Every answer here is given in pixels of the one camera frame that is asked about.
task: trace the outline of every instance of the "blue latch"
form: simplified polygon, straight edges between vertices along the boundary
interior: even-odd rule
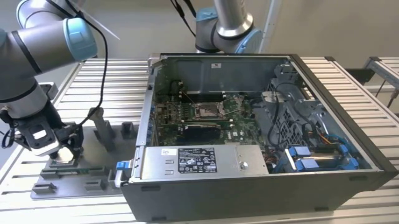
[[[339,150],[341,151],[343,156],[349,153],[348,148],[344,145],[339,145]]]
[[[116,170],[126,170],[130,168],[130,161],[120,161],[116,164]]]

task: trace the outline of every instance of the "workbench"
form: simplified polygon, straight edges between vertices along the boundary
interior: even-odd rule
[[[372,142],[399,168],[399,119],[343,67],[324,57],[304,57],[307,66]],[[64,122],[78,123],[98,101],[104,59],[90,59],[70,71],[53,101]],[[104,87],[104,119],[110,124],[140,121],[146,86],[146,59],[112,59]],[[134,223],[122,195],[57,200],[29,198],[48,157],[17,147],[0,170],[0,221],[30,223]],[[361,192],[336,211],[245,217],[196,223],[395,223],[399,222],[399,176],[376,191]]]

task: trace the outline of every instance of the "cable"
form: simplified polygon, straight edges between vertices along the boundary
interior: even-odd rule
[[[277,149],[279,149],[279,144],[275,144],[272,141],[271,141],[271,133],[272,133],[272,130],[273,130],[273,127],[275,127],[275,124],[276,124],[276,118],[277,118],[277,114],[279,114],[279,97],[277,97],[277,95],[276,95],[276,93],[279,92],[279,93],[281,93],[280,91],[277,91],[277,88],[279,88],[279,86],[280,85],[283,85],[283,84],[288,84],[288,85],[293,85],[295,87],[297,87],[297,85],[295,85],[293,83],[280,83],[276,87],[275,87],[275,89],[273,89],[273,93],[275,93],[275,102],[276,102],[276,106],[275,106],[275,116],[273,116],[273,120],[272,120],[272,125],[271,125],[271,127],[269,127],[269,129],[268,129],[268,133],[267,133],[267,140],[268,140],[268,142],[269,142],[269,144],[273,146],[273,147],[276,147]],[[312,132],[313,133],[316,133],[316,125],[309,121],[309,119],[299,112],[299,110],[296,109],[296,107],[295,107],[295,103],[293,103],[293,106],[292,106],[292,109],[293,109],[293,111],[295,111],[295,113],[300,116],[300,118],[305,121],[305,123],[303,124],[303,125],[307,125],[307,124],[309,124],[311,125],[311,127],[312,127]]]
[[[184,24],[185,24],[185,26],[186,26],[189,32],[192,33],[192,35],[193,35],[193,37],[194,37],[194,33],[193,33],[193,31],[192,31],[192,29],[190,29],[190,27],[189,27],[189,25],[188,25],[188,23],[186,23],[186,20],[185,20],[185,18],[184,18],[184,11],[182,11],[182,9],[181,9],[181,6],[180,6],[177,0],[174,0],[174,3],[173,3],[172,0],[169,0],[169,1],[170,1],[172,5],[173,5],[173,7],[174,7],[174,10],[176,10],[177,13],[178,13],[180,18],[182,19],[182,22],[184,22]]]
[[[98,110],[98,108],[101,107],[102,104],[102,99],[104,99],[104,83],[105,83],[105,75],[106,75],[106,68],[108,68],[108,42],[105,39],[105,36],[102,34],[102,32],[100,31],[100,29],[82,17],[80,16],[80,13],[77,12],[77,10],[74,9],[74,7],[72,6],[69,0],[65,0],[66,5],[69,6],[69,8],[72,9],[72,11],[76,13],[77,17],[80,19],[82,19],[85,21],[85,23],[98,32],[98,34],[101,35],[101,38],[104,40],[104,47],[105,47],[105,62],[104,62],[104,73],[102,73],[102,79],[101,79],[101,87],[100,87],[100,100],[98,100],[98,104],[94,107],[94,109],[88,113],[86,117],[82,119],[82,121],[78,123],[77,126],[82,126],[82,124],[88,121],[88,119],[90,118],[90,116],[94,114],[94,112]]]
[[[344,146],[349,149],[349,144],[348,141],[345,139],[343,139],[341,137],[339,137],[336,134],[328,134],[324,136],[324,138],[336,138],[339,141],[343,142]]]
[[[319,134],[319,136],[321,137],[321,139],[331,145],[332,143],[325,139],[324,136],[321,136],[321,134]]]
[[[9,127],[9,130],[5,132],[2,140],[1,140],[1,148],[9,148],[13,144],[14,139],[14,128]]]
[[[395,99],[395,98],[391,98],[391,99],[389,99],[389,102],[388,102],[387,108],[389,108],[389,107],[391,107],[391,105],[392,105],[392,102],[393,102],[393,99]]]
[[[385,80],[384,80],[384,81],[381,82],[381,84],[380,84],[380,88],[379,88],[379,90],[376,91],[375,97],[377,97],[377,96],[379,96],[380,89],[381,89],[381,87],[384,86],[384,84],[385,84]]]
[[[184,2],[185,2],[185,5],[186,5],[186,7],[188,7],[188,9],[190,11],[190,14],[192,14],[193,18],[196,18],[197,17],[197,13],[194,12],[194,8],[192,6],[190,1],[189,0],[184,0]]]

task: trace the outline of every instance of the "black cable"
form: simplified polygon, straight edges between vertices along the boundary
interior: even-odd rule
[[[77,126],[82,126],[82,124],[88,121],[88,119],[90,118],[90,116],[94,114],[94,112],[98,110],[98,108],[101,107],[102,104],[102,99],[104,99],[104,83],[105,83],[105,75],[106,75],[106,68],[108,68],[108,42],[105,39],[105,36],[102,34],[102,32],[100,31],[100,29],[82,17],[80,16],[80,13],[77,12],[77,10],[74,9],[74,7],[72,6],[69,0],[65,0],[69,8],[72,9],[72,11],[76,13],[77,17],[80,19],[82,19],[85,21],[85,23],[98,32],[98,34],[101,35],[101,38],[104,40],[104,47],[105,47],[105,62],[104,62],[104,73],[102,73],[102,80],[101,80],[101,89],[100,89],[100,101],[97,106],[94,107],[94,109],[89,112],[89,114],[86,115],[86,117],[82,119],[82,121],[78,123]]]
[[[389,102],[388,102],[387,108],[389,108],[389,107],[391,107],[391,105],[392,105],[392,102],[393,102],[393,99],[395,99],[395,98],[391,98],[391,99],[389,99]]]
[[[376,91],[375,97],[377,97],[377,96],[379,96],[380,89],[381,89],[381,87],[384,86],[384,84],[385,84],[385,80],[384,80],[384,81],[381,82],[381,84],[380,84],[380,88],[379,88],[379,90]]]
[[[14,128],[9,127],[9,130],[5,132],[1,140],[1,148],[9,148],[13,144],[14,140]]]
[[[192,6],[190,1],[189,0],[184,0],[184,2],[185,2],[185,5],[186,5],[186,7],[188,7],[188,9],[190,11],[190,14],[192,14],[193,18],[196,18],[197,17],[197,13],[194,12],[194,8]]]
[[[280,91],[277,91],[277,88],[279,88],[279,86],[283,85],[283,84],[293,85],[295,87],[297,87],[297,85],[293,84],[293,83],[280,83],[280,84],[275,87],[275,89],[273,89],[276,106],[275,106],[275,116],[273,116],[273,120],[272,120],[272,125],[271,125],[271,127],[269,127],[269,129],[268,129],[268,133],[267,133],[267,140],[268,140],[269,144],[271,144],[273,147],[276,147],[276,149],[279,149],[279,150],[280,150],[279,142],[277,142],[277,144],[275,144],[275,143],[271,141],[271,133],[272,133],[272,130],[273,130],[273,127],[275,127],[275,124],[276,124],[276,118],[277,118],[277,115],[279,115],[279,104],[280,104],[280,102],[279,102],[279,97],[277,97],[276,93],[277,93],[277,92],[281,93]],[[315,124],[309,121],[309,119],[308,119],[308,118],[307,118],[307,117],[297,111],[297,109],[296,109],[296,107],[295,107],[295,103],[293,103],[292,109],[293,109],[295,113],[297,113],[297,115],[300,116],[300,118],[305,121],[305,124],[308,123],[308,124],[311,125],[313,134],[317,134],[317,132],[316,132],[316,125],[315,125]]]
[[[189,32],[192,33],[192,35],[193,35],[193,37],[194,37],[194,33],[193,33],[193,31],[192,31],[192,29],[190,29],[190,27],[189,27],[189,25],[188,25],[188,23],[186,23],[186,20],[185,20],[185,18],[184,18],[184,11],[182,11],[182,9],[181,9],[181,6],[180,6],[177,0],[174,0],[174,3],[173,3],[172,0],[169,0],[169,1],[170,1],[172,5],[173,5],[173,7],[174,7],[174,10],[176,10],[177,13],[178,13],[180,18],[182,19],[182,22],[184,22],[184,24],[185,24],[185,26],[186,26]]]

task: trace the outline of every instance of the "robotic arm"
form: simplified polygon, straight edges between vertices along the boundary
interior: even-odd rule
[[[34,76],[97,53],[90,29],[73,16],[65,0],[22,0],[17,6],[22,29],[9,33],[0,29],[0,119],[9,124],[9,143],[14,140],[36,155],[48,154],[52,159],[62,147],[78,156],[82,130],[61,122]],[[198,10],[196,23],[197,52],[257,51],[261,31],[253,27],[242,0],[214,0],[214,7]]]
[[[80,148],[82,137],[77,127],[61,122],[34,76],[97,53],[89,27],[65,12],[74,15],[65,1],[24,0],[17,7],[22,29],[0,29],[0,118],[9,124],[10,141],[52,158],[61,147]]]

